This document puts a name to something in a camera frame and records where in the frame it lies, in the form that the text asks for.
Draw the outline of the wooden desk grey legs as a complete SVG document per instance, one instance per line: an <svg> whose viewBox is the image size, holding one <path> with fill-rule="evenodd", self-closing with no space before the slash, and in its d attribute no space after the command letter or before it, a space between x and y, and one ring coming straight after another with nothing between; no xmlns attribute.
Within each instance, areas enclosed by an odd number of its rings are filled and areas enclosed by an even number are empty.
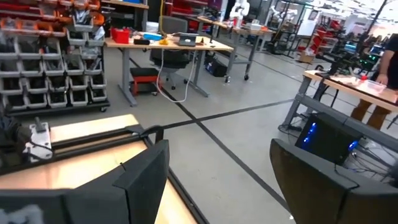
<svg viewBox="0 0 398 224"><path fill-rule="evenodd" d="M127 44L121 44L115 42L112 38L105 38L105 45L109 48L119 48L122 50L122 82L119 85L121 92L123 93L125 99L129 103L129 106L137 106L137 101L132 95L129 87L129 82L131 74L130 69L130 54L129 49L162 49L162 50L190 50L194 52L194 57L198 55L198 60L195 67L191 68L190 77L185 89L185 95L187 95L188 86L192 87L195 91L204 97L209 97L209 93L198 86L198 77L200 74L200 67L203 64L204 53L206 50L209 51L228 51L232 52L233 47L222 44L216 40L211 40L209 37L205 36L195 36L194 46L180 46L177 43L177 39L173 38L170 34L166 38L167 44L160 44L160 41L155 41L149 45L137 45L129 40Z"/></svg>

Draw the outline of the wheeled wooden table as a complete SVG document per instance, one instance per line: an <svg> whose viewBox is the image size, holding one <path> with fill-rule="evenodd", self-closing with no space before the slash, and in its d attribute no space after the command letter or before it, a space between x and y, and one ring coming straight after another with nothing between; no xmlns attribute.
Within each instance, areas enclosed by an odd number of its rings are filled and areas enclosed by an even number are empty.
<svg viewBox="0 0 398 224"><path fill-rule="evenodd" d="M231 38L232 38L232 44L230 47L233 48L233 50L230 53L227 53L226 50L222 50L217 53L217 55L222 55L224 58L228 59L228 65L227 65L227 70L226 70L226 76L224 78L225 83L229 83L230 81L230 71L233 67L233 65L245 65L246 69L244 72L244 80L247 81L249 80L249 72L251 69L251 65L253 63L254 59L254 54L256 53L257 50L257 45L259 43L259 38L264 35L272 35L274 32L272 30L265 30L263 26L260 27L259 30L252 30L248 26L243 26L240 28L235 28L235 27L229 27L227 24L224 22L218 22L218 21L212 21L210 19L207 19L205 16L198 16L197 17L199 21L198 25L198 30L202 31L204 23L210 24L211 27L213 28L213 31L215 31L215 26L218 28L222 28L224 30L227 30L229 33L231 33ZM242 35L253 35L254 36L254 43L252 45L249 57L246 60L240 60L236 58L236 53L238 51L238 45L239 45L239 38Z"/></svg>

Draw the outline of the black computer blue lights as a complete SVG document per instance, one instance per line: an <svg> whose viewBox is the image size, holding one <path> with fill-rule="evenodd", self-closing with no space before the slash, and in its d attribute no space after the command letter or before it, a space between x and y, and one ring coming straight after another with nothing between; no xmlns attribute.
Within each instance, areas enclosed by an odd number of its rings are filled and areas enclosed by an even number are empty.
<svg viewBox="0 0 398 224"><path fill-rule="evenodd" d="M295 146L342 165L363 134L325 113L313 113L302 129Z"/></svg>

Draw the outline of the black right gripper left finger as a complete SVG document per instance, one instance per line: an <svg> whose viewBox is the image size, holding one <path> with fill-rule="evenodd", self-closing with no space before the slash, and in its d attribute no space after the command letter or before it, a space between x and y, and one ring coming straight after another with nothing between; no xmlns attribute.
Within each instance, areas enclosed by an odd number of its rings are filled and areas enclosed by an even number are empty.
<svg viewBox="0 0 398 224"><path fill-rule="evenodd" d="M0 224L154 224L169 159L163 139L75 189L0 190Z"/></svg>

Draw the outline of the clear plastic bin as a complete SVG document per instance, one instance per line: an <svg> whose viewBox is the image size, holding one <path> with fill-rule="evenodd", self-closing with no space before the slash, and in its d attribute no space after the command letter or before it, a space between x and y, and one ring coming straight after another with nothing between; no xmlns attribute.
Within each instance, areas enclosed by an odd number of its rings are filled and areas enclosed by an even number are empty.
<svg viewBox="0 0 398 224"><path fill-rule="evenodd" d="M360 85L362 91L371 93L371 94L380 94L386 88L385 85L372 81L372 80L365 80Z"/></svg>

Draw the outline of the white mounting bracket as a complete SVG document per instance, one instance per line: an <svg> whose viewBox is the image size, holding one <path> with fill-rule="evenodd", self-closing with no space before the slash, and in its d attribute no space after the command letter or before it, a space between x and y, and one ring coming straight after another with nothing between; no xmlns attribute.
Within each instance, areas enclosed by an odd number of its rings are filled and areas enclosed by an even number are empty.
<svg viewBox="0 0 398 224"><path fill-rule="evenodd" d="M47 122L41 122L35 117L35 123L29 125L31 132L30 141L25 144L23 154L31 163L49 160L53 157L53 149L50 137L50 126Z"/></svg>

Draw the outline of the person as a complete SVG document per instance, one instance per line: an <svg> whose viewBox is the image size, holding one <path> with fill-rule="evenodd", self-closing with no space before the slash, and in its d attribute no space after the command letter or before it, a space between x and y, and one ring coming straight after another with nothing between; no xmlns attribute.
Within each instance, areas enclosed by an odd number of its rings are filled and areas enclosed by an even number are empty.
<svg viewBox="0 0 398 224"><path fill-rule="evenodd" d="M372 75L371 80L398 92L398 34L393 34L389 39L379 68ZM367 125L380 130L386 116L390 113L391 111L376 106Z"/></svg>

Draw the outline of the grey office chair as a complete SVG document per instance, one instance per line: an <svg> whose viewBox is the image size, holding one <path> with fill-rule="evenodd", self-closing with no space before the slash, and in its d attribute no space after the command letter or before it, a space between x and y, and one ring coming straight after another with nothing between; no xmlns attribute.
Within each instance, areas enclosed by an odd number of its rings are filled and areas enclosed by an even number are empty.
<svg viewBox="0 0 398 224"><path fill-rule="evenodd" d="M177 17L162 16L162 30L168 34L186 32L188 30L188 22ZM187 50L152 49L150 60L158 67L163 63L161 75L165 77L166 81L171 83L172 90L175 89L175 82L172 76L190 63Z"/></svg>

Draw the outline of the grey-framed wooden workbench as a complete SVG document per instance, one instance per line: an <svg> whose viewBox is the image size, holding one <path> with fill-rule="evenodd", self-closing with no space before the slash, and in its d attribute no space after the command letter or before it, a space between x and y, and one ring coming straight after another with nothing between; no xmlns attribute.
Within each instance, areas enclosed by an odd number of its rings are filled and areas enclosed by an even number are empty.
<svg viewBox="0 0 398 224"><path fill-rule="evenodd" d="M338 121L344 123L345 125L361 132L363 135L365 135L367 138L388 147L389 149L395 151L398 153L398 139L383 133L377 129L374 129L360 121L357 121L353 118L350 118L349 116L333 109L330 106L324 105L323 103L320 103L318 100L309 97L306 95L306 92L310 86L311 81L319 81L320 83L323 83L327 86L330 86L336 90L339 90L341 92L348 93L350 95L353 95L361 100L368 101L376 106L380 106L386 110L389 110L391 112L398 113L398 91L394 91L391 89L384 89L380 93L370 94L366 93L363 89L358 89L353 86L345 85L342 82L338 82L337 79L339 78L338 76L330 77L324 79L323 77L319 76L319 71L318 70L307 70L303 73L303 81L301 83L300 88L298 89L298 92L293 100L293 103L289 109L289 112L287 113L282 126L283 127L288 127L293 118L298 116L299 114L297 113L297 110L300 105L304 105L307 107L307 111L317 111L321 113L328 114L330 116L335 117Z"/></svg>

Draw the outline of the grey laptop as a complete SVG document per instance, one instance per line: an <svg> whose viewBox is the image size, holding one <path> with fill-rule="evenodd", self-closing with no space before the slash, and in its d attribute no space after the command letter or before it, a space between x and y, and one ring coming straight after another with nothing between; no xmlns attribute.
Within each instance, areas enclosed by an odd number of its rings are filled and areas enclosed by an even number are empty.
<svg viewBox="0 0 398 224"><path fill-rule="evenodd" d="M179 33L178 45L185 47L195 47L197 36L198 34Z"/></svg>

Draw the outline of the red rolling stool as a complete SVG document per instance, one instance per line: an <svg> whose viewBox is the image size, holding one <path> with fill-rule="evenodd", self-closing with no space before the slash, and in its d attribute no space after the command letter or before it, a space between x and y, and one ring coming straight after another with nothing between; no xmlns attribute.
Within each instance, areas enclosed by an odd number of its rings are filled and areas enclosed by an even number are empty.
<svg viewBox="0 0 398 224"><path fill-rule="evenodd" d="M130 91L133 96L139 94L139 85L153 85L150 92L156 96L158 94L158 88L156 81L158 78L159 71L155 68L130 68L130 74L133 81L130 86Z"/></svg>

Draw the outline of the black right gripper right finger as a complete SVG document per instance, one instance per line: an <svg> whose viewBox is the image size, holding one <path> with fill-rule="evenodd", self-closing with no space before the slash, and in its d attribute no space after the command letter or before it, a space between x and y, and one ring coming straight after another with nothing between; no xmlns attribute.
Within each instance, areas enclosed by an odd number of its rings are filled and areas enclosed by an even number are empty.
<svg viewBox="0 0 398 224"><path fill-rule="evenodd" d="M269 157L296 224L398 224L398 188L281 139Z"/></svg>

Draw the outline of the blue flat object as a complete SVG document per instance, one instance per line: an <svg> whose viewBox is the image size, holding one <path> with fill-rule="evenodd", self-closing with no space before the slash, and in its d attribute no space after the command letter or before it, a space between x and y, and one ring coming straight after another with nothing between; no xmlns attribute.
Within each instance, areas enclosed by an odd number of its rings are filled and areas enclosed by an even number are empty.
<svg viewBox="0 0 398 224"><path fill-rule="evenodd" d="M159 40L163 39L161 34L155 34L155 33L150 33L150 32L144 32L143 38L146 40L153 40L153 41L159 41Z"/></svg>

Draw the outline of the cardboard box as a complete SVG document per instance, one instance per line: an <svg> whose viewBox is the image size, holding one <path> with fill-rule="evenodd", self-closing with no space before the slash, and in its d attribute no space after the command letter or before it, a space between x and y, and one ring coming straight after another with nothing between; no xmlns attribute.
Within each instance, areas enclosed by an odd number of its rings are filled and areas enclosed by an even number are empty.
<svg viewBox="0 0 398 224"><path fill-rule="evenodd" d="M316 54L312 49L305 49L301 51L299 61L303 63L311 63Z"/></svg>

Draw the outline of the parts bin rack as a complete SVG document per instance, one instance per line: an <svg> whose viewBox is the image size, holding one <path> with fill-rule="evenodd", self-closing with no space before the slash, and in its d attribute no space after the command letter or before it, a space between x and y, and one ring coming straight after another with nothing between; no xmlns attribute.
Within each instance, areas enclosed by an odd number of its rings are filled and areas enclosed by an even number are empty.
<svg viewBox="0 0 398 224"><path fill-rule="evenodd" d="M0 0L0 104L11 116L105 112L102 0Z"/></svg>

